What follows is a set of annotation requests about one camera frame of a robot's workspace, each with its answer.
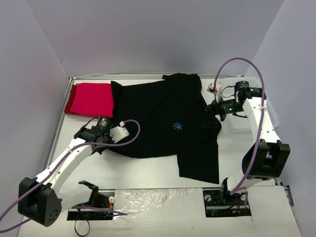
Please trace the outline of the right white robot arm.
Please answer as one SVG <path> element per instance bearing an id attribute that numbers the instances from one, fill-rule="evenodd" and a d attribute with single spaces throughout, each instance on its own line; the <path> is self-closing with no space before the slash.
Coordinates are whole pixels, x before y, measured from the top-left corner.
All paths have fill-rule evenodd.
<path id="1" fill-rule="evenodd" d="M 247 81 L 239 81 L 234 86 L 234 97 L 224 100 L 222 88 L 216 83 L 208 87 L 214 100 L 207 106 L 207 116 L 203 127 L 216 128 L 227 115 L 245 113 L 250 124 L 253 145 L 244 155 L 240 169 L 222 182 L 220 201 L 232 203 L 237 193 L 245 193 L 255 184 L 278 178 L 290 155 L 290 146 L 277 135 L 267 108 L 267 98 L 263 88 L 251 87 Z"/>

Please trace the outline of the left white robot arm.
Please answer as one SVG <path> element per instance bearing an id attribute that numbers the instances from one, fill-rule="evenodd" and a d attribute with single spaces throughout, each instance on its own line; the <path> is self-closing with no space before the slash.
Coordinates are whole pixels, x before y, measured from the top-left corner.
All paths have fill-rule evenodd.
<path id="1" fill-rule="evenodd" d="M 99 118 L 91 128 L 83 126 L 74 135 L 65 151 L 35 178 L 24 178 L 19 184 L 18 213 L 45 226 L 51 226 L 59 215 L 75 206 L 95 206 L 99 202 L 99 188 L 80 181 L 68 191 L 61 188 L 79 164 L 96 152 L 112 144 L 112 121 Z"/>

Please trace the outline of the black t shirt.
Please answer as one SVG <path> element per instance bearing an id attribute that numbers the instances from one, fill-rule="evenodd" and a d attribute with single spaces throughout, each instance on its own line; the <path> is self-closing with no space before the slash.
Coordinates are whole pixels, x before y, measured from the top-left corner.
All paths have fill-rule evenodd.
<path id="1" fill-rule="evenodd" d="M 160 81 L 127 86 L 113 81 L 111 88 L 113 125 L 125 121 L 130 134 L 113 152 L 130 158 L 175 155 L 181 177 L 219 183 L 221 124 L 202 127 L 207 104 L 198 75 L 164 75 Z"/>

